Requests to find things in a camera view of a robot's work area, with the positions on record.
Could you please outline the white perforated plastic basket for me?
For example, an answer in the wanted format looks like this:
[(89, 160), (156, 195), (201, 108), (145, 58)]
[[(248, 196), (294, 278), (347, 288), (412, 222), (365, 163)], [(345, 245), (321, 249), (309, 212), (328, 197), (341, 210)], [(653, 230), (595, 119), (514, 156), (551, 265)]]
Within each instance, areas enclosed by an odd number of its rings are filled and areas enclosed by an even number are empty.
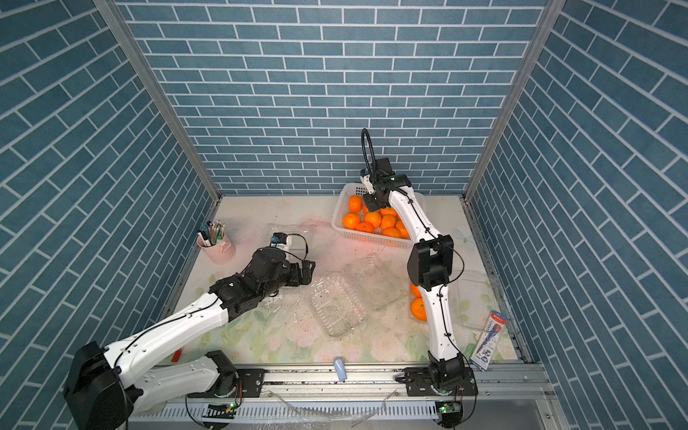
[(346, 184), (335, 204), (331, 226), (344, 238), (376, 243), (385, 247), (413, 247), (409, 232), (401, 217), (392, 208), (381, 209), (369, 215), (363, 196), (367, 193), (362, 184)]

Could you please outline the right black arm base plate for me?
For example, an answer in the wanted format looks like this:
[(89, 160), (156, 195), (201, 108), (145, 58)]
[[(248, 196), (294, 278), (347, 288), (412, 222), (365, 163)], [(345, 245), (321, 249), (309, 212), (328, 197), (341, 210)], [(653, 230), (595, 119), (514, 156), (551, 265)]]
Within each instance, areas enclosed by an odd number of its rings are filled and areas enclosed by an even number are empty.
[(456, 396), (475, 397), (478, 385), (473, 370), (464, 367), (460, 372), (449, 372), (441, 376), (428, 367), (406, 367), (394, 376), (396, 383), (402, 384), (410, 397)]

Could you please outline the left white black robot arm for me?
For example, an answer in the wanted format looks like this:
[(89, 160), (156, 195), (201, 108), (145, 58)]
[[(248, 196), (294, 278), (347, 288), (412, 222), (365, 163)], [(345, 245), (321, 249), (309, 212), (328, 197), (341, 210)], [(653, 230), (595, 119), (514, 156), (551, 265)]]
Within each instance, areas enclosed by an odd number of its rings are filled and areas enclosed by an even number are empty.
[(315, 262), (292, 263), (279, 247), (257, 249), (242, 272), (216, 281), (170, 317), (105, 347), (91, 342), (75, 353), (64, 398), (80, 429), (116, 429), (135, 413), (193, 393), (238, 399), (238, 371), (220, 350), (186, 364), (161, 360), (208, 331), (232, 322), (282, 287), (311, 283)]

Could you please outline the clear plastic clamshell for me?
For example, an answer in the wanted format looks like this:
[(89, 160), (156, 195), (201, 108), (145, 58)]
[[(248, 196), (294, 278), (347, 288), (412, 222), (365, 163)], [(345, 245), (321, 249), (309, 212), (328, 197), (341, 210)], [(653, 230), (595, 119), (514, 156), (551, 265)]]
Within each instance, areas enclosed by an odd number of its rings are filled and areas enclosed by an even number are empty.
[(448, 286), (453, 326), (482, 331), (493, 311), (500, 311), (492, 282), (485, 268), (467, 269)]
[(269, 224), (267, 238), (270, 247), (270, 240), (275, 232), (290, 234), (292, 245), (288, 249), (288, 252), (297, 254), (298, 256), (306, 256), (309, 252), (309, 245), (312, 237), (315, 234), (315, 226), (312, 224)]
[(403, 285), (403, 277), (369, 254), (315, 279), (307, 303), (324, 332), (340, 339), (400, 300)]

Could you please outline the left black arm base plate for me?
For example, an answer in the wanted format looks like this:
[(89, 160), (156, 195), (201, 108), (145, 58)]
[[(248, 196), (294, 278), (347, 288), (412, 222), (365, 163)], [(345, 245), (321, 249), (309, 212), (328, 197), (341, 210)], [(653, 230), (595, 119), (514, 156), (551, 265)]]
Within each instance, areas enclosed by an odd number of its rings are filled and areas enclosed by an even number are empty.
[(263, 390), (266, 371), (262, 368), (240, 368), (233, 374), (221, 374), (214, 396), (218, 398), (254, 399)]

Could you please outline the orange box one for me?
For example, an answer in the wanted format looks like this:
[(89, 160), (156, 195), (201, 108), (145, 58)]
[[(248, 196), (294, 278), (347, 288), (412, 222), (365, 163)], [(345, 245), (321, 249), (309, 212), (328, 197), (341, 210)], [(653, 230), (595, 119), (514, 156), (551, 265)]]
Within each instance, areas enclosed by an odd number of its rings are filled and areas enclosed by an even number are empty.
[(410, 291), (411, 291), (412, 295), (415, 296), (416, 298), (421, 298), (421, 293), (420, 293), (419, 288), (416, 285), (414, 285), (413, 283), (410, 284)]
[(410, 238), (410, 234), (408, 233), (404, 223), (401, 220), (398, 220), (396, 222), (395, 227), (400, 232), (402, 238), (406, 238), (406, 239)]
[(348, 207), (349, 211), (352, 213), (359, 213), (363, 211), (363, 198), (359, 195), (352, 195), (349, 197)]

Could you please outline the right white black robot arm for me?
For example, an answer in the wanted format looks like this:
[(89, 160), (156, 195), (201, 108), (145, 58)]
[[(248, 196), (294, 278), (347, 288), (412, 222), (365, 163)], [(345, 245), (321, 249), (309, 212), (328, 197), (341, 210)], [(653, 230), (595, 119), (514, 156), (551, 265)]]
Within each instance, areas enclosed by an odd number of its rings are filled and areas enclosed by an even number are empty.
[(430, 221), (403, 175), (374, 177), (361, 171), (364, 202), (370, 211), (391, 207), (400, 216), (413, 247), (407, 263), (410, 282), (420, 291), (430, 331), (428, 372), (435, 385), (465, 374), (465, 360), (453, 335), (448, 285), (452, 282), (454, 243)]

